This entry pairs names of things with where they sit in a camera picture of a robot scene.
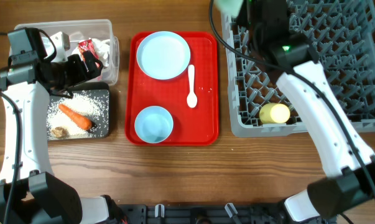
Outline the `light blue bowl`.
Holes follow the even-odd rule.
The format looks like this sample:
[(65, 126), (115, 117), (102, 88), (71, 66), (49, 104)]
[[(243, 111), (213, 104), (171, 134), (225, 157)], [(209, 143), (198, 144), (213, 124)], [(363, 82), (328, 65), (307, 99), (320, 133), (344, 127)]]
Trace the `light blue bowl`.
[(134, 130), (138, 138), (149, 144), (165, 141), (174, 128), (174, 119), (168, 110), (161, 106), (149, 106), (138, 113)]

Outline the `brown food scrap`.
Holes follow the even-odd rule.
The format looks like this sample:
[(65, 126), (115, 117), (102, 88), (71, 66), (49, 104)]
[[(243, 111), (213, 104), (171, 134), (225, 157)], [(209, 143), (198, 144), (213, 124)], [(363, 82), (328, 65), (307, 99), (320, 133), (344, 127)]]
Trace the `brown food scrap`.
[(67, 130), (64, 129), (63, 127), (56, 127), (56, 128), (53, 128), (51, 130), (51, 133), (52, 133), (52, 136), (57, 138), (57, 139), (61, 139), (61, 138), (65, 138), (67, 136)]

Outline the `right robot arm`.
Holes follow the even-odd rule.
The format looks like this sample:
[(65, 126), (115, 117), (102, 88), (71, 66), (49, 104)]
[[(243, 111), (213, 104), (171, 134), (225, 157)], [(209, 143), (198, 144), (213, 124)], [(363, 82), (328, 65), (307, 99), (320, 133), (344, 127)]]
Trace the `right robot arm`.
[(295, 222), (331, 218), (375, 201), (375, 153), (341, 108), (312, 43), (290, 30), (287, 3), (248, 0), (243, 11), (254, 52), (305, 124), (326, 175), (284, 201), (289, 217)]

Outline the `red snack wrapper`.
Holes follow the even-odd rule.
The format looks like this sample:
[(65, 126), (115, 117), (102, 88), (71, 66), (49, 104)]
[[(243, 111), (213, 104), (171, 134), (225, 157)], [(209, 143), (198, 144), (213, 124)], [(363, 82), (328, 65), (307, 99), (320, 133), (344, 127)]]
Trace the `red snack wrapper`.
[(85, 56), (83, 55), (85, 52), (90, 52), (96, 59), (99, 59), (99, 56), (96, 53), (93, 41), (91, 39), (82, 40), (81, 42), (79, 42), (77, 45), (77, 50), (82, 61), (84, 62), (86, 62)]

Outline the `green bowl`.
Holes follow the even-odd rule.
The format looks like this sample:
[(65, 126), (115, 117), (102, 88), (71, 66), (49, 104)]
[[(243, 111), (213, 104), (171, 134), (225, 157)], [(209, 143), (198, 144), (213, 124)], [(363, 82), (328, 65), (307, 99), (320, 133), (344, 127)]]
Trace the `green bowl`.
[(244, 0), (214, 0), (217, 9), (231, 17), (237, 17), (243, 6)]

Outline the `orange carrot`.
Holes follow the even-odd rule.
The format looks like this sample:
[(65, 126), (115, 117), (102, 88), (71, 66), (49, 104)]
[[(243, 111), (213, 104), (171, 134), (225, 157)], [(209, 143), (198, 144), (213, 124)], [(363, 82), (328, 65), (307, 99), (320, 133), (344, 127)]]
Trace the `orange carrot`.
[(92, 127), (92, 122), (88, 118), (79, 113), (76, 113), (69, 107), (63, 104), (59, 104), (58, 108), (64, 114), (66, 114), (80, 129), (87, 131)]

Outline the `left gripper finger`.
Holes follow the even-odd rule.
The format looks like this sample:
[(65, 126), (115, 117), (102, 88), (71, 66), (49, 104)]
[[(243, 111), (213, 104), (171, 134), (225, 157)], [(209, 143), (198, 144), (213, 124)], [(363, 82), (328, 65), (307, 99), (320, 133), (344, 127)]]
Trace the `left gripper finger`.
[(103, 69), (103, 63), (99, 59), (96, 59), (90, 52), (85, 52), (83, 55), (86, 59), (87, 79), (92, 80), (99, 77)]
[(51, 96), (57, 96), (62, 98), (73, 98), (73, 92), (68, 89), (57, 89), (57, 88), (51, 88), (50, 89), (50, 95)]

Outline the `yellow plastic cup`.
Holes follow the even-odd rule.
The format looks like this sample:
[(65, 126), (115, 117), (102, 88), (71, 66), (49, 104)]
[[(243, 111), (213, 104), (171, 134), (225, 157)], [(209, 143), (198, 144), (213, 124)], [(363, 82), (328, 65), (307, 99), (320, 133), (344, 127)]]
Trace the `yellow plastic cup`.
[(259, 119), (263, 124), (286, 123), (289, 118), (289, 108), (281, 103), (268, 103), (259, 111)]

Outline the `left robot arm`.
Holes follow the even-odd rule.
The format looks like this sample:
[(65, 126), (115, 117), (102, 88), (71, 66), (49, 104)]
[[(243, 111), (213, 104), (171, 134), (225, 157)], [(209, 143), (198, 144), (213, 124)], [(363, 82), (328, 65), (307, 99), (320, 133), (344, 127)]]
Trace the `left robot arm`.
[(0, 172), (1, 223), (103, 223), (116, 205), (106, 195), (84, 198), (53, 174), (47, 144), (51, 96), (72, 96), (72, 86), (98, 77), (103, 65), (91, 52), (56, 62), (45, 32), (21, 28), (7, 33), (12, 54), (0, 69), (6, 143)]

